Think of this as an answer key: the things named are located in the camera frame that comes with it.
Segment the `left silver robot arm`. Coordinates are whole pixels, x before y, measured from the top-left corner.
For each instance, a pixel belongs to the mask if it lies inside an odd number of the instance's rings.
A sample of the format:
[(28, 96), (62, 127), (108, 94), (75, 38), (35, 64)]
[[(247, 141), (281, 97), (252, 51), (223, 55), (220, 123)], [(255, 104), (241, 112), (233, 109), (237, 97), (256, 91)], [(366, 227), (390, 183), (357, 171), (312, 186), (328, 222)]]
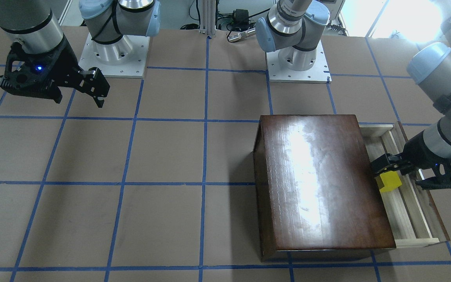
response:
[[(398, 155), (383, 155), (372, 163), (378, 174), (399, 170), (406, 175), (417, 168), (451, 175), (451, 0), (435, 0), (441, 13), (440, 29), (448, 44), (431, 43), (419, 51), (406, 70), (433, 102), (442, 118), (410, 139)], [(288, 67), (311, 68), (308, 55), (316, 52), (329, 22), (328, 8), (316, 0), (279, 0), (255, 25), (256, 39), (264, 52), (287, 53)]]

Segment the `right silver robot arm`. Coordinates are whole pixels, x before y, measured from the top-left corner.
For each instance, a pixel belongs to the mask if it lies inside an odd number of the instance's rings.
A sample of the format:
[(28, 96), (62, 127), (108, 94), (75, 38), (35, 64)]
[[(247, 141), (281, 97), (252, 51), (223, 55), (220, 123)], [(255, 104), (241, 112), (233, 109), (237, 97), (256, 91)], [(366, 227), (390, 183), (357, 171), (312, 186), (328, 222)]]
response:
[[(157, 0), (81, 0), (95, 55), (122, 62), (133, 52), (128, 36), (154, 37), (161, 26)], [(0, 0), (0, 28), (11, 39), (0, 88), (11, 95), (60, 103), (61, 87), (74, 88), (101, 108), (110, 85), (102, 70), (80, 67), (51, 7), (41, 0)]]

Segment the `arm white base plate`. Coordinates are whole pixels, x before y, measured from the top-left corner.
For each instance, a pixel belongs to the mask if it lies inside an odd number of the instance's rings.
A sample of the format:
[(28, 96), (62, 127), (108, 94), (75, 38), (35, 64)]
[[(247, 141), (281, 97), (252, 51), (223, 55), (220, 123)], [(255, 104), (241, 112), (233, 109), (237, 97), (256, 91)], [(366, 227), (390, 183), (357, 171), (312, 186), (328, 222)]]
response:
[(106, 78), (144, 77), (151, 37), (124, 35), (120, 41), (102, 45), (91, 40), (88, 34), (79, 66), (84, 69), (97, 67)]
[(318, 42), (312, 51), (287, 47), (266, 53), (270, 82), (279, 83), (330, 83), (332, 77), (322, 46)]

